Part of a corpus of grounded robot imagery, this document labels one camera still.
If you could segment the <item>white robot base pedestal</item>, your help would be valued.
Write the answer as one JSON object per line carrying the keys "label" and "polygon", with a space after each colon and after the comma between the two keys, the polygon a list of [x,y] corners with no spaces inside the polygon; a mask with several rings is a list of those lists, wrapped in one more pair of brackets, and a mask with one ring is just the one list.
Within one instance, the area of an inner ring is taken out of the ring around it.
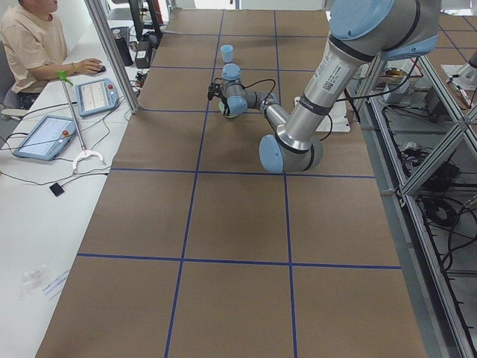
{"label": "white robot base pedestal", "polygon": [[336,102],[331,109],[329,115],[320,123],[317,132],[328,133],[347,133],[350,131],[350,123],[347,118],[347,107],[344,101]]}

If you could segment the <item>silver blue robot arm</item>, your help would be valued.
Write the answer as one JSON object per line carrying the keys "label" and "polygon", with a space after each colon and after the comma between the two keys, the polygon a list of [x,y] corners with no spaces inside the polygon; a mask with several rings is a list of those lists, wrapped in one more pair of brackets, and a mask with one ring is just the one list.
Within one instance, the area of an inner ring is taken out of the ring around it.
{"label": "silver blue robot arm", "polygon": [[273,94],[247,90],[234,63],[223,68],[221,83],[209,88],[208,96],[221,99],[226,116],[262,111],[274,129],[259,144],[259,159],[268,172],[316,167],[323,147],[315,131],[361,65],[375,57],[419,57],[437,45],[439,1],[335,1],[330,15],[328,48],[290,113]]}

